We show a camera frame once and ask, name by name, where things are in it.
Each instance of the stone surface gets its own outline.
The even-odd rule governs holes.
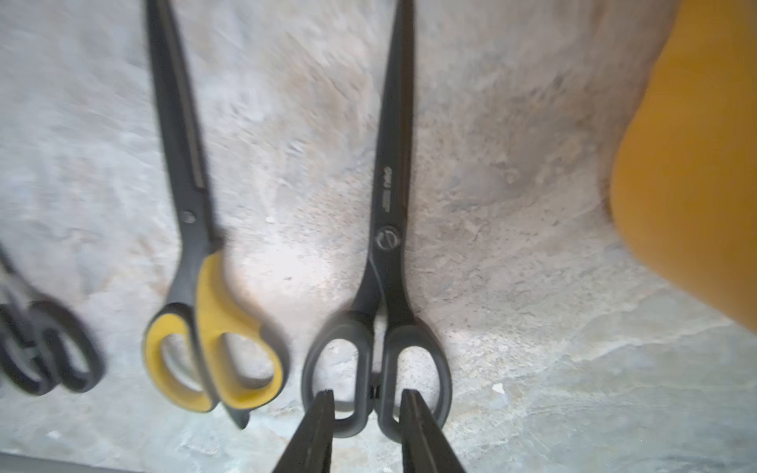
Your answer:
[[[393,2],[175,6],[230,284],[283,333],[292,374],[242,432],[153,388],[139,348],[179,247],[140,2],[2,0],[0,238],[108,362],[83,395],[0,378],[6,453],[270,471],[303,415],[309,343],[357,288]],[[452,365],[445,432],[468,471],[757,471],[757,338],[635,262],[606,209],[675,7],[418,1],[407,284]],[[319,379],[341,400],[348,348]],[[401,384],[432,398],[428,363],[403,355]],[[333,471],[400,470],[375,416],[335,441]]]

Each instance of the logo on blade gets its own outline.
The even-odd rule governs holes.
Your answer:
[[[389,210],[391,210],[391,168],[389,166],[384,168],[384,194],[382,195],[382,207],[384,207],[386,213],[389,213]]]
[[[381,227],[376,232],[376,245],[383,251],[392,251],[400,246],[400,233],[391,226]]]

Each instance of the black blade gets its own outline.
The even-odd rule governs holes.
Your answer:
[[[328,473],[334,438],[334,393],[321,391],[289,441],[273,473]]]
[[[180,224],[203,223],[213,239],[204,153],[176,20],[168,0],[146,0],[145,5],[155,102],[177,218]],[[185,226],[179,227],[187,236]]]
[[[413,80],[415,75],[415,30],[412,0],[399,0],[394,15],[389,61],[384,82],[381,117],[378,122],[376,164],[373,182],[372,235],[384,238],[379,246],[394,248],[407,224],[410,193],[410,155],[413,149]],[[379,229],[391,226],[398,235]]]
[[[414,389],[402,391],[400,426],[404,471],[465,473],[423,397]]]
[[[7,275],[16,274],[16,269],[14,268],[11,259],[5,253],[5,249],[2,247],[2,245],[0,245],[0,269],[2,269],[2,271]]]

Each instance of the black scissors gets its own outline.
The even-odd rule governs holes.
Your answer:
[[[81,353],[85,371],[74,367],[65,338]],[[35,396],[47,394],[59,384],[74,393],[84,393],[105,372],[103,359],[82,323],[68,309],[26,283],[2,249],[0,366],[15,385]]]
[[[428,327],[413,315],[403,280],[413,143],[413,37],[413,2],[399,0],[378,124],[368,263],[352,305],[320,332],[307,354],[302,373],[302,399],[307,409],[314,398],[316,362],[326,345],[343,339],[357,347],[354,413],[336,420],[336,437],[360,433],[375,409],[384,435],[400,442],[400,426],[394,420],[394,392],[397,359],[408,347],[426,349],[436,365],[439,401],[433,414],[439,427],[447,420],[452,403],[452,375],[447,358]],[[388,326],[380,381],[372,386],[373,322],[382,300]]]

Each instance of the scissor blade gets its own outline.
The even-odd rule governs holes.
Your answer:
[[[374,233],[391,225],[403,235],[407,220],[413,149],[413,23],[413,1],[398,0],[378,122],[372,203]]]
[[[5,279],[13,274],[16,274],[16,269],[13,267],[11,259],[5,253],[5,249],[0,245],[0,284],[4,284]]]
[[[330,471],[334,424],[334,393],[321,391],[305,412],[273,473]]]
[[[203,149],[176,19],[168,0],[146,0],[145,6],[155,101],[176,211],[179,220],[205,217],[212,226]],[[187,210],[191,216],[182,213]]]

